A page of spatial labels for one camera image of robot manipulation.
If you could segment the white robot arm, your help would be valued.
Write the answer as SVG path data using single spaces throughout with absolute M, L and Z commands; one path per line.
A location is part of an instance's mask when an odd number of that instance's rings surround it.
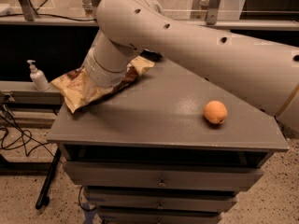
M 84 64 L 97 86 L 119 85 L 127 64 L 150 50 L 298 130 L 298 48 L 174 21 L 161 11 L 156 0 L 99 3 L 99 33 Z

